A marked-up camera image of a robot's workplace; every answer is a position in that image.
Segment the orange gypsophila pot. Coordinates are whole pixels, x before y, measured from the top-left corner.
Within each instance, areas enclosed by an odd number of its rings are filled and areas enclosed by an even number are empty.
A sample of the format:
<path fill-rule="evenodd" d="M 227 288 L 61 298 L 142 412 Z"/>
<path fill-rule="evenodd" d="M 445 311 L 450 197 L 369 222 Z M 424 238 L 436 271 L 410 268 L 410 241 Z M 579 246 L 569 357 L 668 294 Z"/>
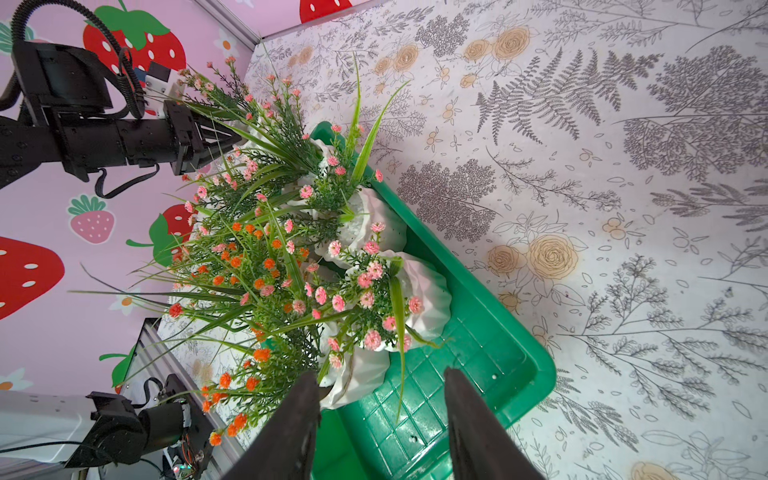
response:
<path fill-rule="evenodd" d="M 189 238 L 168 247 L 171 262 L 151 274 L 166 291 L 140 301 L 167 319 L 228 331 L 292 331 L 339 318 L 336 288 L 310 275 L 309 252 L 282 209 L 261 203 L 248 216 L 224 204 L 188 204 Z"/>

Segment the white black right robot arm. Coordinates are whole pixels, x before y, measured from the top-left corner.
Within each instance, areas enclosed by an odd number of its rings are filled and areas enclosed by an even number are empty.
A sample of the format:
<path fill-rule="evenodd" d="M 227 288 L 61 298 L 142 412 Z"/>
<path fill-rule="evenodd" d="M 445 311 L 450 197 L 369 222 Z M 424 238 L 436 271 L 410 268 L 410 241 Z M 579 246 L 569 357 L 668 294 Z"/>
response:
<path fill-rule="evenodd" d="M 456 479 L 539 479 L 465 375 L 444 372 L 448 452 Z M 321 423 L 320 388 L 303 374 L 227 479 L 363 479 L 351 442 Z M 180 442 L 203 421 L 192 404 L 141 409 L 117 394 L 1 394 L 1 454 L 70 469 L 135 464 Z"/>

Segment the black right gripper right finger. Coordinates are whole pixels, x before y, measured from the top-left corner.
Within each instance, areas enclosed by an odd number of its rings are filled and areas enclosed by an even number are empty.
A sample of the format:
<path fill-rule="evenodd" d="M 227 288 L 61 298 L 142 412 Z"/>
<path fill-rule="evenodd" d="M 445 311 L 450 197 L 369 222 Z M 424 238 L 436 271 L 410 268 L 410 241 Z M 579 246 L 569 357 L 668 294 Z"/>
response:
<path fill-rule="evenodd" d="M 444 372 L 449 450 L 456 479 L 526 479 L 528 460 L 458 369 Z"/>

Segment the green grass pot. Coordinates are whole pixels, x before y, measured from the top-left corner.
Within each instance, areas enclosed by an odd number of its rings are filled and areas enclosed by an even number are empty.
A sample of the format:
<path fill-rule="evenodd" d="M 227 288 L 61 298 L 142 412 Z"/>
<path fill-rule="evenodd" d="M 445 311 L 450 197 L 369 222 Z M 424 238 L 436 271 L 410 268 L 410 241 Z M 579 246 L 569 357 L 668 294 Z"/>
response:
<path fill-rule="evenodd" d="M 372 393 L 389 366 L 372 322 L 386 266 L 360 255 L 361 280 L 321 275 L 293 216 L 260 205 L 248 222 L 209 213 L 187 242 L 173 241 L 160 292 L 133 291 L 139 306 L 174 324 L 162 343 L 213 345 L 224 366 L 195 387 L 204 412 L 224 423 L 210 442 L 241 437 L 273 416 L 312 372 L 320 406 L 338 409 Z"/>

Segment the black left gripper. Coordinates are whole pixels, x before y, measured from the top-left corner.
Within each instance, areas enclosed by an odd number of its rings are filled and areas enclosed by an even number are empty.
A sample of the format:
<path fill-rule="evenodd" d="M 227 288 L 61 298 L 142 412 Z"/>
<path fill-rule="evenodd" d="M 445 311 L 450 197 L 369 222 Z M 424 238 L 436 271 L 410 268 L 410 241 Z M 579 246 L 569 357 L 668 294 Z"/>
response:
<path fill-rule="evenodd" d="M 195 113 L 182 103 L 165 100 L 163 111 L 173 137 L 170 165 L 175 175 L 192 173 L 234 149 L 243 138 L 226 125 L 196 121 Z"/>

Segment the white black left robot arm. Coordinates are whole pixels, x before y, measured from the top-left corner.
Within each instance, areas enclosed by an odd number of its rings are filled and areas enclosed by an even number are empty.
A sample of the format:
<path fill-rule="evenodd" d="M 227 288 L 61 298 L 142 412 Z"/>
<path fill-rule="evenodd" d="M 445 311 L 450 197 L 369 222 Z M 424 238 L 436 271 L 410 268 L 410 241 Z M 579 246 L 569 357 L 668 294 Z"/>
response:
<path fill-rule="evenodd" d="M 32 40 L 28 23 L 45 7 L 23 1 L 1 33 L 13 71 L 1 109 L 1 185 L 44 163 L 59 163 L 95 193 L 113 198 L 154 177 L 162 165 L 193 173 L 243 142 L 224 114 L 182 100 L 183 47 L 146 11 L 78 1 L 61 7 L 86 21 L 80 47 Z"/>

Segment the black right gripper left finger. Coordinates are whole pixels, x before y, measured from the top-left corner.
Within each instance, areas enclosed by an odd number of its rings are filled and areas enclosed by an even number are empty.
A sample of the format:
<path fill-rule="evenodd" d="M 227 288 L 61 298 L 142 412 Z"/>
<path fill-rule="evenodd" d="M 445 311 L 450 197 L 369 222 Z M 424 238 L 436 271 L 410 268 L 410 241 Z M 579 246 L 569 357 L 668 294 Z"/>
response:
<path fill-rule="evenodd" d="M 317 378 L 305 372 L 222 479 L 309 479 L 320 420 Z"/>

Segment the pink gypsophila pot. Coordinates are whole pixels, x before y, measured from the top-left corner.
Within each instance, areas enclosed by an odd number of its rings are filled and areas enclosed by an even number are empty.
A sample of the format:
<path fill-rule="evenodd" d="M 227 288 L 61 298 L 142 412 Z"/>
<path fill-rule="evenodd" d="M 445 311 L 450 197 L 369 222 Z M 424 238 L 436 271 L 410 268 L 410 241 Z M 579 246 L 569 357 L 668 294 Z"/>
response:
<path fill-rule="evenodd" d="M 343 127 L 321 122 L 314 129 L 305 123 L 308 139 L 319 149 L 319 162 L 309 173 L 290 169 L 279 160 L 261 156 L 246 141 L 229 158 L 229 165 L 216 176 L 199 179 L 195 199 L 202 206 L 224 204 L 233 214 L 248 216 L 261 203 L 284 210 L 291 219 L 296 242 L 312 246 L 331 259 L 326 248 L 339 239 L 357 245 L 376 221 L 388 224 L 389 207 L 373 189 L 383 175 L 370 165 L 382 116 L 371 124 L 362 122 L 362 104 L 355 104 L 351 123 Z M 404 243 L 402 227 L 385 235 L 387 248 Z"/>
<path fill-rule="evenodd" d="M 185 103 L 194 112 L 231 129 L 261 156 L 298 172 L 315 170 L 319 149 L 308 139 L 301 92 L 290 80 L 269 74 L 262 82 L 266 90 L 256 92 L 238 75 L 233 56 L 222 68 L 209 62 L 203 69 L 188 66 L 179 75 L 181 84 L 192 89 Z"/>

